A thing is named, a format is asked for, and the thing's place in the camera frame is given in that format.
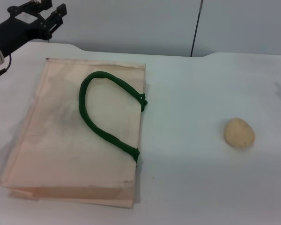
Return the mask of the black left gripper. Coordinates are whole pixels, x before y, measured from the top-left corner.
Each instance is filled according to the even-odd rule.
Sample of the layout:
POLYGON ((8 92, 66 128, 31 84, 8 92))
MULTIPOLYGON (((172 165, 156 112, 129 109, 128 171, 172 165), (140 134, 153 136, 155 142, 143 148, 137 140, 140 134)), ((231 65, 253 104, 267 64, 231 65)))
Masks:
POLYGON ((31 4, 11 6, 7 9, 10 17, 0 24, 0 51, 7 57, 27 42, 34 39, 48 40, 63 24, 63 17, 67 15, 67 7, 63 3, 45 20, 40 12, 52 7, 52 0, 33 0, 31 4), (21 13, 36 16, 31 23, 17 19, 21 13))

